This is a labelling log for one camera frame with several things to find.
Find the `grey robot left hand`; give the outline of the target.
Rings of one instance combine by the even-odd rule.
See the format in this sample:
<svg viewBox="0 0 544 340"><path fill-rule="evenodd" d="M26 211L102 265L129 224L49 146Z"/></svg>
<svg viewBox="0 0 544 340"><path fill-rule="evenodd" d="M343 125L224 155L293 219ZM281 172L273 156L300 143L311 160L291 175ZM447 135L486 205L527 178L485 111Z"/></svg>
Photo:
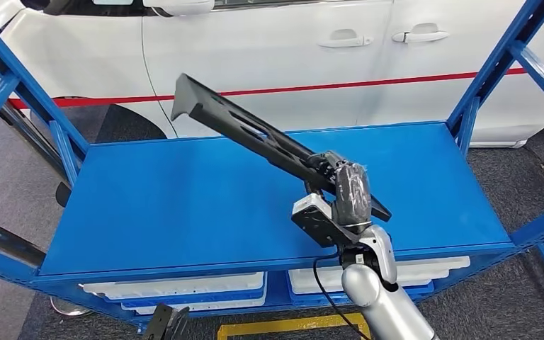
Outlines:
<svg viewBox="0 0 544 340"><path fill-rule="evenodd" d="M177 308L159 303L141 340L185 339L189 311L189 307Z"/></svg>

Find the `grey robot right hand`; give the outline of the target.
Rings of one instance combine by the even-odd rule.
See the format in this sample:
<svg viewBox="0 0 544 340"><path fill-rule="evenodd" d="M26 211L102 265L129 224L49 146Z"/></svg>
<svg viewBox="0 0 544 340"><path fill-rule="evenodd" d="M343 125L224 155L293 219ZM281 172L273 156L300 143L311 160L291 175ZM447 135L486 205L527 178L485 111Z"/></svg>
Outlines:
<svg viewBox="0 0 544 340"><path fill-rule="evenodd" d="M335 201L332 219L346 230L360 234L371 224L372 200L366 170L336 152L313 154L307 164L318 173L334 180Z"/></svg>

